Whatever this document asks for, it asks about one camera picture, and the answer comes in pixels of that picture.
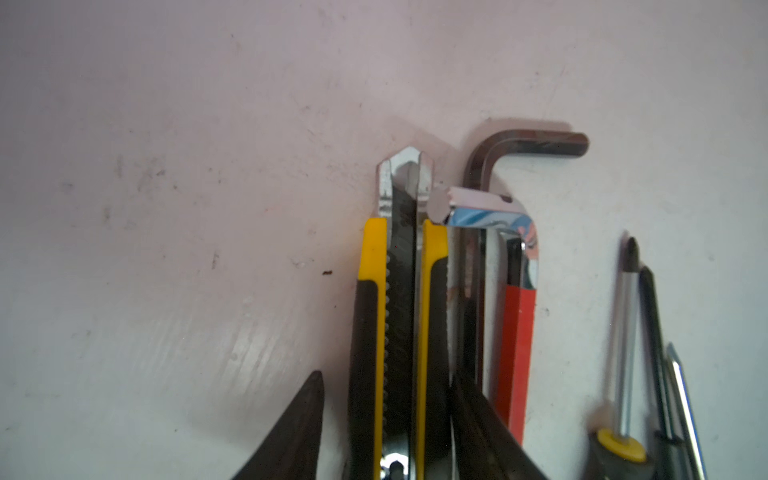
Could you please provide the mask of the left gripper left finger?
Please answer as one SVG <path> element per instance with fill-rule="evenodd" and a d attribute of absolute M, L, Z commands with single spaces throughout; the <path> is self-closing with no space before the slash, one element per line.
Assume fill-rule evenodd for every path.
<path fill-rule="evenodd" d="M 315 370 L 233 479 L 316 479 L 324 402 L 323 375 Z"/>

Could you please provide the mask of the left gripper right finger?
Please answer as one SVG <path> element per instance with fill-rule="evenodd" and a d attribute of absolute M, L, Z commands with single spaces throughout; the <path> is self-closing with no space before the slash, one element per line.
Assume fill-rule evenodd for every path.
<path fill-rule="evenodd" d="M 462 371 L 451 382 L 451 417 L 459 479 L 546 479 Z"/>

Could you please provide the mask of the yellow black utility knife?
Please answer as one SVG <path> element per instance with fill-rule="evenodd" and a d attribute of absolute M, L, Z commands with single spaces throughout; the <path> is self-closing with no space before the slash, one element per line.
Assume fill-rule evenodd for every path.
<path fill-rule="evenodd" d="M 449 479 L 449 241 L 426 206 L 432 163 L 406 147 L 377 166 L 350 347 L 347 479 Z"/>

